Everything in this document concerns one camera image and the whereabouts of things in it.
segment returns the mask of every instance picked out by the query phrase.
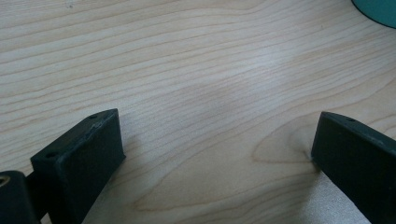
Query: wooden table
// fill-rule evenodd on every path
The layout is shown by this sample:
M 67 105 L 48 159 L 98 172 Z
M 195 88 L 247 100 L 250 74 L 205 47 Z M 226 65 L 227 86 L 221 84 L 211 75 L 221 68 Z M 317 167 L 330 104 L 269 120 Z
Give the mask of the wooden table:
M 396 30 L 350 1 L 4 0 L 0 16 L 0 170 L 29 174 L 120 111 L 127 159 L 85 223 L 368 223 L 309 159 L 323 110 L 396 137 Z

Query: table surface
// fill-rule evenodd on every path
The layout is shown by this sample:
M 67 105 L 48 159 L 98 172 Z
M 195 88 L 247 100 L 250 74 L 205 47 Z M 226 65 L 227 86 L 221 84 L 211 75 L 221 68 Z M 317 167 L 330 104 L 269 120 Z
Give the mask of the table surface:
M 120 111 L 127 158 L 85 223 L 368 223 L 309 159 L 323 110 L 396 137 L 396 30 L 350 1 L 4 0 L 0 17 L 0 170 Z

